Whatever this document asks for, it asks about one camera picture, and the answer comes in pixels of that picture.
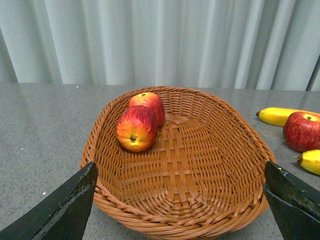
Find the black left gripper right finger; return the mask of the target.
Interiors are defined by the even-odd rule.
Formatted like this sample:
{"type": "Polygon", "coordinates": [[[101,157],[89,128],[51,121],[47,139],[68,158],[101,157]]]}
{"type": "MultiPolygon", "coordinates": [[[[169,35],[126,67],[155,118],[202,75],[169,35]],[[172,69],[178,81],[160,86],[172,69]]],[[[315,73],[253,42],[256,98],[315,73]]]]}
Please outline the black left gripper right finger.
{"type": "Polygon", "coordinates": [[[320,192],[272,161],[264,176],[263,192],[283,239],[318,240],[320,192]]]}

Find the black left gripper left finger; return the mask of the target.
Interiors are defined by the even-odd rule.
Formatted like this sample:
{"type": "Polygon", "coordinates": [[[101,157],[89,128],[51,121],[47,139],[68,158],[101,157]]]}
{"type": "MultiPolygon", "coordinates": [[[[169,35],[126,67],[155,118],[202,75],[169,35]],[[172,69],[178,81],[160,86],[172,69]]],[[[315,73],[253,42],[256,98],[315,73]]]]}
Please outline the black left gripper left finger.
{"type": "Polygon", "coordinates": [[[91,214],[98,169],[90,162],[38,205],[0,231],[2,240],[81,240],[91,214]]]}

